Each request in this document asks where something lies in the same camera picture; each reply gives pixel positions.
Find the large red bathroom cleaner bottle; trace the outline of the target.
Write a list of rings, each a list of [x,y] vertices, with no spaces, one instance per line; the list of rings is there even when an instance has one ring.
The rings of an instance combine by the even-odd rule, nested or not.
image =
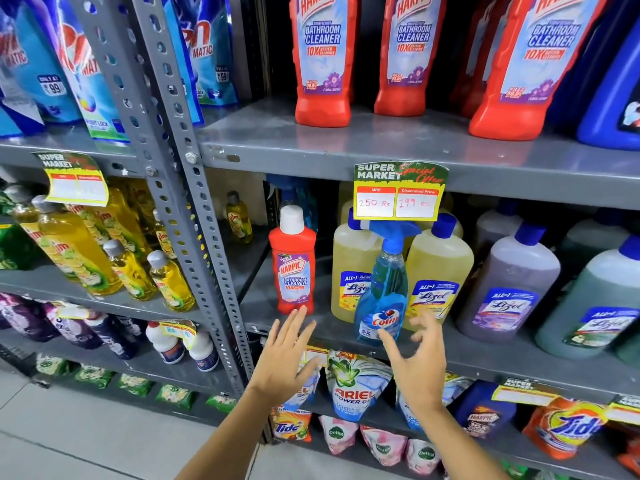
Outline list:
[[[479,0],[471,17],[461,65],[449,104],[464,118],[479,108],[512,0]]]
[[[447,0],[386,0],[374,113],[421,116]]]
[[[358,0],[290,0],[296,68],[295,119],[319,128],[347,127]]]
[[[536,139],[556,89],[607,1],[513,0],[469,133],[497,141]]]

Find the purple floor cleaner bottle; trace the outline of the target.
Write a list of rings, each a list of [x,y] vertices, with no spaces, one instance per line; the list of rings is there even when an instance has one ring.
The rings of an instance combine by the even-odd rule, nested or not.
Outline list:
[[[492,245],[455,320],[464,336],[491,344],[511,341],[561,272],[541,240],[547,228],[524,221],[514,235]]]
[[[494,209],[485,211],[476,222],[473,246],[476,261],[483,261],[500,239],[516,234],[523,223],[518,215],[519,201],[501,198]]]

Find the orange detergent powder packet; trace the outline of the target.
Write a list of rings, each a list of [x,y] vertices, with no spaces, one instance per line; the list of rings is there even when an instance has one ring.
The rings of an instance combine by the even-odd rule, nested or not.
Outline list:
[[[619,464],[640,480],[640,435],[629,437],[626,441],[625,451],[618,454],[616,459]]]
[[[282,406],[273,408],[270,412],[270,421],[274,439],[284,442],[311,443],[309,425],[312,417],[313,413],[306,410],[290,411]]]
[[[608,410],[601,404],[557,397],[533,411],[522,434],[551,458],[567,460],[608,422]]]

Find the small yellow dish liquid bottle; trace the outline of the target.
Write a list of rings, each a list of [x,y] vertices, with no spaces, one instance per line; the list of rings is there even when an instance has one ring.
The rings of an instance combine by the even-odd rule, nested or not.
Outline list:
[[[234,238],[243,244],[249,244],[253,239],[252,224],[248,207],[237,191],[227,193],[225,214]]]

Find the light blue detergent pouch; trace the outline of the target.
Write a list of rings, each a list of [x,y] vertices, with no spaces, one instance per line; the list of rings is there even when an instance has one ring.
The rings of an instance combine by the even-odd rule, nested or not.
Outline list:
[[[475,379],[459,376],[452,372],[445,373],[444,388],[442,393],[442,403],[444,407],[450,406],[462,393],[476,382]],[[399,411],[405,419],[408,427],[413,431],[424,433],[418,419],[411,411],[406,400],[400,390],[396,388],[396,410]]]
[[[284,411],[299,411],[302,405],[314,398],[317,383],[320,378],[321,367],[317,366],[309,378],[304,382],[303,386],[290,397],[286,402],[279,406]]]

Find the person's right forearm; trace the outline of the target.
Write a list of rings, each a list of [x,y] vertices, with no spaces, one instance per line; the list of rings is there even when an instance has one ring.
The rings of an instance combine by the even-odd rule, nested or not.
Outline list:
[[[441,403],[420,403],[411,410],[441,455],[450,480],[511,480]]]

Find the group of yellow dishwash bottles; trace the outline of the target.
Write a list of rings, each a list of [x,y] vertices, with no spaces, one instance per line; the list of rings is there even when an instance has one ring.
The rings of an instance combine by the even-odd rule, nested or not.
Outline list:
[[[32,195],[22,185],[11,185],[5,194],[14,203],[13,217],[28,236],[44,250],[52,252],[52,261],[61,264],[92,296],[111,296],[126,290],[136,301],[149,301],[160,294],[174,312],[187,312],[195,298],[176,266],[162,253],[149,258],[167,275],[151,277],[137,255],[118,239],[100,245],[92,234],[97,228],[68,205],[44,194]]]

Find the pink handwash refill pouch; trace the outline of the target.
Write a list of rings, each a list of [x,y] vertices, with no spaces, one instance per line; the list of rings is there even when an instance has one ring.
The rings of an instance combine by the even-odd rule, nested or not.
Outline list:
[[[325,415],[318,416],[318,420],[332,455],[341,455],[356,444],[359,424]]]
[[[365,425],[359,428],[367,448],[382,466],[393,467],[402,461],[408,437]]]
[[[409,438],[404,452],[408,468],[416,475],[429,476],[441,463],[441,455],[429,441]]]

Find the white bleach bottle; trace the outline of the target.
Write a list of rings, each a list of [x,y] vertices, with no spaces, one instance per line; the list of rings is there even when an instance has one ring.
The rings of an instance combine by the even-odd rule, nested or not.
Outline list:
[[[186,353],[183,341],[176,336],[164,334],[160,323],[149,321],[145,334],[164,363],[174,365],[183,359]]]
[[[220,357],[211,335],[204,329],[198,329],[195,338],[188,347],[188,353],[201,372],[212,372],[217,368]]]

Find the green dishwash pouches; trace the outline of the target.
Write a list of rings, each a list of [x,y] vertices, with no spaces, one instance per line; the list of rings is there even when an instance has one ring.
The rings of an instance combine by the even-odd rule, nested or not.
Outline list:
[[[30,271],[42,259],[42,251],[12,216],[14,202],[4,192],[0,178],[0,271]]]

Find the green yellow price tag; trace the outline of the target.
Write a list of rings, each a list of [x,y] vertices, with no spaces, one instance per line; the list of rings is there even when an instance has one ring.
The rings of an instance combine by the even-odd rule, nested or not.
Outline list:
[[[377,161],[353,172],[353,214],[359,220],[434,222],[449,169],[434,162]]]
[[[607,418],[640,427],[640,396],[616,395],[607,407]]]
[[[66,301],[53,301],[51,304],[55,307],[57,317],[60,319],[84,321],[93,316],[93,311],[85,306]]]
[[[548,406],[560,397],[558,389],[538,381],[522,378],[504,377],[492,393],[493,401]]]
[[[109,189],[96,161],[88,154],[50,150],[33,152],[49,179],[45,201],[105,207]]]
[[[179,338],[187,350],[191,350],[198,332],[197,324],[190,320],[173,320],[157,322],[162,334]]]
[[[305,365],[308,362],[317,359],[317,366],[320,368],[327,367],[328,350],[322,347],[307,346],[302,354],[300,364]]]

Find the green floor cleaner bottle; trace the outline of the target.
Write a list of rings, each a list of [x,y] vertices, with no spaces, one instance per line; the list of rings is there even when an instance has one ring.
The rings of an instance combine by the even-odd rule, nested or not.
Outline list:
[[[544,352],[569,360],[599,355],[640,318],[640,235],[591,259],[534,335]]]
[[[640,325],[624,332],[613,346],[613,352],[620,361],[640,371]]]
[[[556,250],[562,279],[574,279],[601,252],[619,249],[630,235],[624,223],[625,211],[601,207],[574,224]]]

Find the grey slotted metal shelf rack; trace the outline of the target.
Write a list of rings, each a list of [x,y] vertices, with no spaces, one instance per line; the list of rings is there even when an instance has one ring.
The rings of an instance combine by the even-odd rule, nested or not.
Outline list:
[[[167,49],[154,42],[149,53],[160,56],[156,66],[165,67],[165,75],[174,76],[167,65]],[[449,185],[454,191],[489,192],[516,196],[516,191],[526,191],[531,196],[540,184],[548,189],[561,184],[563,178],[567,192],[586,191],[587,185],[603,181],[612,188],[621,185],[621,196],[635,197],[640,192],[640,177],[636,175],[584,174],[578,177],[557,173],[555,169],[535,167],[508,167],[499,164],[491,167],[463,161],[463,146],[471,142],[472,149],[490,149],[492,143],[473,143],[474,138],[464,136],[461,122],[453,117],[428,113],[416,122],[382,124],[383,143],[392,143],[391,149],[380,150],[373,144],[374,116],[356,111],[355,123],[348,128],[329,129],[299,127],[294,122],[294,104],[287,99],[267,98],[252,102],[242,109],[213,110],[216,121],[204,129],[194,129],[195,150],[190,139],[186,160],[196,165],[193,158],[200,156],[200,164],[206,168],[233,169],[260,173],[276,173],[296,177],[323,180],[343,180],[353,176],[356,164],[381,160],[434,162],[450,170]],[[271,327],[277,311],[275,298],[265,281],[253,281],[247,291],[248,298],[239,301],[239,329],[241,338],[251,333],[263,334]],[[490,349],[484,344],[462,335],[453,324],[444,324],[447,370],[477,379],[502,379],[504,377],[531,379],[556,387],[560,392],[585,401],[608,403],[616,395],[640,395],[640,371],[621,363],[610,353],[589,361],[560,362],[553,365],[555,357],[537,349],[528,335],[519,332],[514,341]],[[543,454],[520,433],[496,436],[495,443],[505,459],[535,467],[557,470],[582,480],[638,480],[615,459],[619,438],[615,431],[589,440],[570,460],[556,461]]]
[[[169,47],[170,33],[160,6],[161,0],[70,0],[90,44],[96,43],[98,62],[106,70],[106,84],[112,97],[122,91],[118,110],[130,140],[127,149],[134,158],[132,176],[144,178],[159,216],[169,230],[169,240],[196,304],[187,312],[174,312],[160,294],[149,301],[133,300],[124,290],[105,297],[92,297],[75,284],[54,277],[52,265],[33,271],[8,271],[0,275],[0,291],[30,299],[60,299],[96,311],[123,315],[133,319],[158,322],[160,318],[187,319],[210,332],[220,355],[220,363],[212,372],[197,372],[192,359],[183,358],[167,365],[151,345],[128,361],[94,358],[87,352],[77,353],[77,361],[144,377],[154,382],[148,398],[140,399],[141,407],[182,419],[219,426],[226,414],[205,404],[212,395],[236,398],[244,391],[248,379],[245,365],[251,365],[249,341],[241,338],[239,302],[262,264],[266,242],[250,244],[243,251],[231,245],[231,257],[224,245],[230,233],[220,232],[214,222],[212,199],[205,180],[200,156],[196,165],[186,160],[190,139],[195,150],[196,138],[187,103],[177,80],[165,75],[165,67],[156,66],[160,56],[149,53],[154,42],[167,49],[168,69],[177,77],[179,70],[174,50]],[[196,393],[190,411],[172,408],[155,401],[164,384],[187,388]]]

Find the blue glass cleaner spray bottle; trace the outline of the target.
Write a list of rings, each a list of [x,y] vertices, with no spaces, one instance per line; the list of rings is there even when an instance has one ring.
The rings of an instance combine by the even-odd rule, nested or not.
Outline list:
[[[404,242],[421,233],[412,221],[372,220],[367,229],[382,238],[372,269],[371,285],[359,298],[354,331],[358,342],[382,346],[381,330],[397,339],[408,306],[409,284],[403,256]]]
[[[267,173],[266,181],[270,185],[270,190],[279,191],[278,218],[283,207],[296,205],[303,211],[306,227],[315,232],[318,231],[319,211],[317,200],[311,193],[306,178]]]

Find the blue detergent refill pouch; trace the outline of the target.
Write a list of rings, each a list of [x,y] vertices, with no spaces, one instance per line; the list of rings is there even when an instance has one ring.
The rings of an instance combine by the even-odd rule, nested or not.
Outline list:
[[[0,139],[33,136],[45,130],[38,107],[28,95],[0,92]]]
[[[36,104],[45,124],[82,120],[51,41],[24,0],[0,0],[0,63]]]
[[[111,92],[69,0],[24,0],[47,35],[92,139],[128,144]]]
[[[229,0],[173,0],[203,107],[239,103],[234,67]]]
[[[168,30],[172,39],[172,45],[177,58],[180,79],[186,97],[191,122],[201,125],[204,122],[202,110],[197,98],[195,77],[189,58],[189,51],[180,25],[177,6],[174,0],[161,0],[164,8]]]

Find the blue toilet cleaner bottle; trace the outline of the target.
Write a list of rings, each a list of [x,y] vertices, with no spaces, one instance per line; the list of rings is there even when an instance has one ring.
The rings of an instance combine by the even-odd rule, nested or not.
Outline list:
[[[575,137],[596,90],[639,16],[640,0],[607,0],[548,108],[545,124],[551,131]]]
[[[576,139],[589,146],[640,152],[640,15],[597,88]]]

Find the dark blue softener bottle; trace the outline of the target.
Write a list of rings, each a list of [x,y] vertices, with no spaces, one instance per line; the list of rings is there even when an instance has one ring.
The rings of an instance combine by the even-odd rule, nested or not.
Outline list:
[[[146,336],[147,322],[139,319],[132,319],[121,315],[114,315],[117,325],[119,325],[130,341],[144,343],[148,341]]]
[[[115,315],[94,314],[83,321],[119,359],[130,360],[137,355],[137,341]]]

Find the person's left hand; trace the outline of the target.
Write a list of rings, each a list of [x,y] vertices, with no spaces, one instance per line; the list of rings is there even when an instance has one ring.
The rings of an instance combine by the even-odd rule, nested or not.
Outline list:
[[[299,382],[300,360],[306,347],[287,345],[287,318],[280,322],[276,343],[263,347],[258,364],[254,368],[247,391],[263,400],[267,408],[274,408],[286,402],[303,386]],[[309,322],[309,338],[316,328],[316,322]]]

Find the green scrub pad packet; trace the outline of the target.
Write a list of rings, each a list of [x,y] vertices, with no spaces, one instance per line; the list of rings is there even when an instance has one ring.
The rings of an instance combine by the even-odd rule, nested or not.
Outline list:
[[[109,385],[114,375],[114,371],[93,365],[81,364],[74,375],[74,380],[78,383],[90,385],[101,390]]]
[[[187,388],[178,387],[171,384],[164,384],[158,389],[155,401],[158,403],[190,411],[195,401],[196,393]]]
[[[207,398],[205,404],[224,414],[233,411],[238,400],[228,395],[212,395]]]
[[[68,360],[43,353],[36,354],[35,368],[37,373],[46,376],[64,376],[71,370]]]
[[[148,396],[153,386],[154,382],[149,379],[124,373],[120,375],[117,382],[118,389],[137,397]]]

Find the person's right hand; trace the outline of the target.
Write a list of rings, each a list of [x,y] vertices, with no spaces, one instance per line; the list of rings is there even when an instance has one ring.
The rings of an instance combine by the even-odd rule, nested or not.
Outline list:
[[[396,384],[410,408],[420,403],[443,405],[446,359],[442,326],[429,310],[410,322],[419,328],[412,336],[418,348],[412,356],[403,357],[400,369],[392,369]]]

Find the dark blue cleaner pouch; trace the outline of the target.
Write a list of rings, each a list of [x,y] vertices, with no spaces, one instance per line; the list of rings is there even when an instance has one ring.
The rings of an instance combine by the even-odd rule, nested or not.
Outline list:
[[[460,427],[476,439],[487,439],[507,425],[516,415],[515,403],[496,401],[493,394],[498,384],[478,380],[463,393],[454,412]]]

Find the green white liquid detergent pouch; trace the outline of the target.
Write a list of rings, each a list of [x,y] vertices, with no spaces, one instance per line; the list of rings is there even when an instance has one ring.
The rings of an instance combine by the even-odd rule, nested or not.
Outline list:
[[[329,349],[326,381],[339,419],[359,422],[393,377],[391,366],[377,359]]]

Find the dark purple softener pouch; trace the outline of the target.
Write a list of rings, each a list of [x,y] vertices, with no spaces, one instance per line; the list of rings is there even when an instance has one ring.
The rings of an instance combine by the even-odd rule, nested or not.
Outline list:
[[[21,336],[35,342],[48,342],[60,336],[36,301],[0,292],[0,317]]]
[[[57,307],[52,303],[42,303],[41,306],[47,320],[72,345],[86,350],[94,350],[103,346],[101,339],[84,321],[60,317]]]

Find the small red white-capped cleaner bottle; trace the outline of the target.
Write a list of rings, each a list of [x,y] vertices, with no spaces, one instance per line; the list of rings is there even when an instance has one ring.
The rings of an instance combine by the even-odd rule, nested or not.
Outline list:
[[[280,210],[280,225],[269,233],[273,260],[277,309],[288,315],[306,307],[314,312],[316,283],[315,231],[305,225],[303,209],[286,205]]]

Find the person's left forearm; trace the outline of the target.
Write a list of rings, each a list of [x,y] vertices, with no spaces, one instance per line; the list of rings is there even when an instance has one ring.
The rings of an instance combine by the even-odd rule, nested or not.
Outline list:
[[[295,382],[249,385],[231,413],[174,480],[245,480],[269,412],[297,389]]]

